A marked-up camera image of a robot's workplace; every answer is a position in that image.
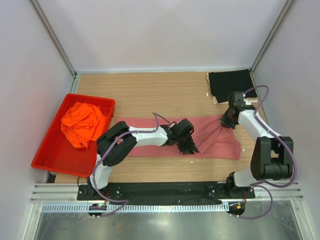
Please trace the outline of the pink polo t shirt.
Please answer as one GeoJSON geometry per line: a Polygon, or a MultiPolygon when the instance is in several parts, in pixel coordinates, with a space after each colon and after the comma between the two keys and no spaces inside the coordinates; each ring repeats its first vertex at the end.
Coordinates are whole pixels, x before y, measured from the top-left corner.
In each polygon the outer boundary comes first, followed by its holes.
{"type": "Polygon", "coordinates": [[[134,148],[130,157],[187,157],[239,160],[241,144],[230,128],[220,123],[220,115],[188,117],[194,126],[192,139],[198,149],[195,154],[182,154],[177,146],[139,146],[134,148]]]}

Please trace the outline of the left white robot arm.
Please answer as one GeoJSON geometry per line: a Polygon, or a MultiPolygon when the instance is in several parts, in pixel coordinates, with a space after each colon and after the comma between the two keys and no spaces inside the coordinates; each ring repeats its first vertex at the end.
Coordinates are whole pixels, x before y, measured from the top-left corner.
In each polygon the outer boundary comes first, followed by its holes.
{"type": "Polygon", "coordinates": [[[156,120],[153,128],[136,128],[125,121],[116,123],[96,141],[96,163],[87,181],[88,188],[97,194],[107,187],[113,167],[137,147],[176,146],[184,155],[198,153],[193,132],[194,126],[186,118],[169,124],[160,124],[156,120]]]}

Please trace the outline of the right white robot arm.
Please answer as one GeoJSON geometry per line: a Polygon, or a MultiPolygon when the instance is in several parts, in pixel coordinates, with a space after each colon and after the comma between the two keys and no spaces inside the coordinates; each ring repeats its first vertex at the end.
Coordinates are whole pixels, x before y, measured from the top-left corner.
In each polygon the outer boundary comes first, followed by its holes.
{"type": "Polygon", "coordinates": [[[223,127],[235,129],[244,127],[255,142],[250,166],[232,172],[226,178],[225,190],[228,194],[241,194],[261,183],[271,186],[270,180],[292,180],[295,163],[294,142],[270,128],[261,118],[258,110],[245,99],[245,94],[235,91],[228,94],[228,109],[220,119],[223,127]]]}

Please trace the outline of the folded black t shirt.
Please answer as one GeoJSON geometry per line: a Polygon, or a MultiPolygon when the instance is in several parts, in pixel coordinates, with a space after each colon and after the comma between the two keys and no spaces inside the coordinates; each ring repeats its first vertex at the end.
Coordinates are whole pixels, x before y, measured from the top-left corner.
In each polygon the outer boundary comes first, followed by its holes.
{"type": "Polygon", "coordinates": [[[248,69],[208,72],[206,79],[215,104],[226,104],[228,94],[234,91],[245,92],[254,87],[250,71],[248,69]]]}

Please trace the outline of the orange t shirt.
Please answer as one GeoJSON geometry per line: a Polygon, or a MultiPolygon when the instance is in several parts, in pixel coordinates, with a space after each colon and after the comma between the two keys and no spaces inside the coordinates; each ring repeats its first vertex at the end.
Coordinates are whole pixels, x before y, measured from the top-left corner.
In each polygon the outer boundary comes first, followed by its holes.
{"type": "Polygon", "coordinates": [[[61,131],[76,149],[88,148],[102,134],[107,117],[99,106],[75,102],[61,118],[61,131]]]}

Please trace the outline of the red plastic bin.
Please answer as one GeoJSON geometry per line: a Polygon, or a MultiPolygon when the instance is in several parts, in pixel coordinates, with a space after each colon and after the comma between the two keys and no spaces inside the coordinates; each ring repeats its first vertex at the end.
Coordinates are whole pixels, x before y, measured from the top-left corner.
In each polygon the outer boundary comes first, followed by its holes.
{"type": "Polygon", "coordinates": [[[61,131],[61,118],[76,102],[100,107],[102,114],[108,118],[102,134],[109,128],[115,111],[114,99],[67,94],[31,163],[33,168],[81,178],[87,178],[92,173],[96,164],[96,141],[91,141],[88,148],[74,148],[61,131]]]}

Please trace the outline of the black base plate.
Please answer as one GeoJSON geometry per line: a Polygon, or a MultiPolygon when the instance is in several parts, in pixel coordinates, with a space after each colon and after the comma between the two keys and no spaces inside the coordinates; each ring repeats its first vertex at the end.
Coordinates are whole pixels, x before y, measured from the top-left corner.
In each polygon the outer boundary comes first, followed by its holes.
{"type": "Polygon", "coordinates": [[[182,200],[191,197],[196,199],[226,200],[254,199],[255,191],[250,187],[228,188],[221,181],[193,182],[111,182],[99,190],[100,193],[113,200],[129,200],[130,202],[182,200]]]}

